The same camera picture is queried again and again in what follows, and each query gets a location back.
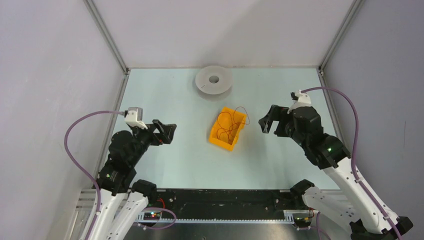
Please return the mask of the white perforated cable spool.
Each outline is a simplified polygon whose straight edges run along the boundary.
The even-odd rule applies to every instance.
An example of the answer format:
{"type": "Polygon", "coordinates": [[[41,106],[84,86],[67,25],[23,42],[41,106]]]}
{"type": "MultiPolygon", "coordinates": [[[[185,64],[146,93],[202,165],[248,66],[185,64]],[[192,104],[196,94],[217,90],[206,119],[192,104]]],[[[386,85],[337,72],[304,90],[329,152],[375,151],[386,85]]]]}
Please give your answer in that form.
{"type": "Polygon", "coordinates": [[[211,65],[202,68],[195,76],[197,88],[208,95],[219,95],[233,85],[233,74],[229,68],[211,65]]]}

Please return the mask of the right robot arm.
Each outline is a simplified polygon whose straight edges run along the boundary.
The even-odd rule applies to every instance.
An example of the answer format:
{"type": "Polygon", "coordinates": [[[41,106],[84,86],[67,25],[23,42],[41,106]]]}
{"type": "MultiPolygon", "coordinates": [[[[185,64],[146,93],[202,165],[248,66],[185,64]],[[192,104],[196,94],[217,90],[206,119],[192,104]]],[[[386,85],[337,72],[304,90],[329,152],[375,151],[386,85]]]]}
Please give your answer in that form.
{"type": "Polygon", "coordinates": [[[304,151],[306,158],[324,171],[346,196],[348,203],[327,196],[314,183],[304,179],[291,189],[291,204],[297,209],[313,208],[350,234],[352,240],[396,240],[414,225],[406,216],[391,211],[381,199],[375,205],[361,187],[365,180],[355,179],[358,170],[352,170],[351,154],[335,136],[324,132],[321,116],[312,106],[293,110],[272,105],[258,123],[263,133],[269,133],[272,123],[277,122],[274,134],[290,138],[304,151]]]}

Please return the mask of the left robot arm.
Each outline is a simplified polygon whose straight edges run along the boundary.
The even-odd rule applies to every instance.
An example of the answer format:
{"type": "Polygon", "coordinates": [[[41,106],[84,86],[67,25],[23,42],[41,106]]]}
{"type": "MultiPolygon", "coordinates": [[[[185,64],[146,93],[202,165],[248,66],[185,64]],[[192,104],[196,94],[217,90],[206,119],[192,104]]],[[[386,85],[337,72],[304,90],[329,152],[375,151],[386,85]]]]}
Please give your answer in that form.
{"type": "Polygon", "coordinates": [[[81,236],[84,240],[122,240],[137,216],[158,202],[157,186],[139,179],[133,182],[141,157],[151,146],[170,144],[176,124],[163,124],[157,119],[145,124],[126,120],[130,131],[116,132],[108,147],[108,159],[100,170],[89,223],[81,236]]]}

